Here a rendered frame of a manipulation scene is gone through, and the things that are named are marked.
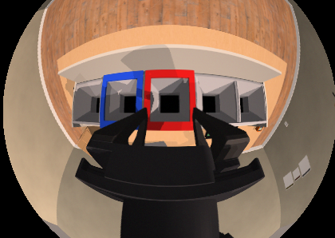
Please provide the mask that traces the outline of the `red square frame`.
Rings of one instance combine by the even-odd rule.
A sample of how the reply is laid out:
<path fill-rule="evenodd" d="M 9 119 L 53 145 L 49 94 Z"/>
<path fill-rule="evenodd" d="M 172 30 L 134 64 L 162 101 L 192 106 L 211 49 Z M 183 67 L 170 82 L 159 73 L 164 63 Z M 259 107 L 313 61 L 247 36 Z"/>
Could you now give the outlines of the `red square frame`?
<path fill-rule="evenodd" d="M 150 121 L 151 78 L 189 78 L 190 121 Z M 144 86 L 144 107 L 148 111 L 148 127 L 151 131 L 187 131 L 193 130 L 192 110 L 195 107 L 194 70 L 154 69 L 146 70 Z"/>

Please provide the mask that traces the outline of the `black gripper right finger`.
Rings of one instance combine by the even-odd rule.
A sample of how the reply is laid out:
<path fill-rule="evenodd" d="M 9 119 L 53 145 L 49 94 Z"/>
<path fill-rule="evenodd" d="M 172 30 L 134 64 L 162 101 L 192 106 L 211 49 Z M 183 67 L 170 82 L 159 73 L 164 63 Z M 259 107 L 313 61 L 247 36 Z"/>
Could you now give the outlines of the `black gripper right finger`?
<path fill-rule="evenodd" d="M 192 122 L 195 146 L 209 146 L 202 127 L 211 136 L 210 148 L 215 163 L 238 158 L 250 142 L 246 131 L 212 117 L 196 107 L 193 108 Z"/>

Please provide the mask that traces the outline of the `blue square funnel band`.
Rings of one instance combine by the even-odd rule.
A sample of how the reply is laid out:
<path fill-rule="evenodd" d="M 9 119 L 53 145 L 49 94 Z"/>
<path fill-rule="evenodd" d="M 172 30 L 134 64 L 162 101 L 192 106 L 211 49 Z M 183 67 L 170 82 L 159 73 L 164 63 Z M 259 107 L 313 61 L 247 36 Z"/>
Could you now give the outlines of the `blue square funnel band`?
<path fill-rule="evenodd" d="M 110 81 L 123 81 L 123 80 L 132 80 L 137 79 L 136 86 L 136 112 L 142 109 L 142 92 L 143 92 L 143 79 L 144 71 L 131 71 L 123 73 L 113 73 L 104 75 L 101 97 L 100 97 L 100 128 L 104 128 L 107 125 L 110 125 L 116 121 L 106 121 L 105 120 L 105 99 L 106 99 L 106 90 L 107 84 Z"/>

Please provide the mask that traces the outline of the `orange digital multimeter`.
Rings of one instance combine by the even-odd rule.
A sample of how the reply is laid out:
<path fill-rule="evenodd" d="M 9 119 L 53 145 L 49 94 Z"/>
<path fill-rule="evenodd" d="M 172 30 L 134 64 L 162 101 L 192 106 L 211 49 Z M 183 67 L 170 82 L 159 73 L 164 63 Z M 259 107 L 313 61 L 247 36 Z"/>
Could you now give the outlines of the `orange digital multimeter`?
<path fill-rule="evenodd" d="M 258 127 L 257 126 L 255 129 L 256 129 L 257 132 L 260 132 L 260 131 L 262 131 L 263 127 Z"/>

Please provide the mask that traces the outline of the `green tray with black rim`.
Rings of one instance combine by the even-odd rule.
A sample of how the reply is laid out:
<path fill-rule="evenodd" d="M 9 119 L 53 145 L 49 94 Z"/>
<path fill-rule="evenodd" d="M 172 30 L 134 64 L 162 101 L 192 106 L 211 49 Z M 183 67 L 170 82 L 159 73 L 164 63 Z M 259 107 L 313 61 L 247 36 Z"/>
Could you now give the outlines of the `green tray with black rim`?
<path fill-rule="evenodd" d="M 205 134 L 205 138 L 206 138 L 206 139 L 211 139 L 211 136 L 206 132 L 206 134 Z"/>

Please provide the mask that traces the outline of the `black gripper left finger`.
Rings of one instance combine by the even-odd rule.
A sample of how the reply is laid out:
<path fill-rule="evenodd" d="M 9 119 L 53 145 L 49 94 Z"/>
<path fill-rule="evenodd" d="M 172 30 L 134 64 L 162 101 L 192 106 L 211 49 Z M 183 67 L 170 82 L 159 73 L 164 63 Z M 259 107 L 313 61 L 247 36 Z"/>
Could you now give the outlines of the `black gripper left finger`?
<path fill-rule="evenodd" d="M 98 129 L 93 133 L 90 139 L 101 141 L 111 141 L 116 144 L 129 145 L 128 139 L 139 126 L 136 138 L 132 145 L 143 145 L 148 125 L 147 107 L 142 108 L 136 113 L 116 121 L 104 128 Z"/>

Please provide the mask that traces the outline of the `grey slanted panel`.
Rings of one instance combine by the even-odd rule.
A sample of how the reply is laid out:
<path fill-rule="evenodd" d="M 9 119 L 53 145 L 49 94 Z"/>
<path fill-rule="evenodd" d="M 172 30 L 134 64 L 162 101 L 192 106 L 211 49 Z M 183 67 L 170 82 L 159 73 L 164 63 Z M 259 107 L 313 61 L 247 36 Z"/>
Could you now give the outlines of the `grey slanted panel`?
<path fill-rule="evenodd" d="M 101 89 L 107 74 L 143 70 L 144 108 L 145 73 L 154 69 L 194 70 L 195 107 L 233 126 L 268 127 L 264 81 L 282 75 L 261 61 L 206 46 L 160 44 L 113 50 L 58 72 L 75 81 L 72 127 L 100 126 Z M 106 121 L 119 121 L 133 114 L 119 113 L 120 93 L 136 93 L 136 86 L 137 79 L 108 82 Z M 160 113 L 160 93 L 180 93 L 180 113 Z M 215 113 L 215 97 L 203 96 L 202 99 L 202 93 L 220 94 L 221 113 Z M 97 113 L 91 113 L 91 96 L 99 95 Z M 239 95 L 248 96 L 249 113 L 243 112 Z M 190 121 L 189 78 L 151 78 L 150 121 Z"/>

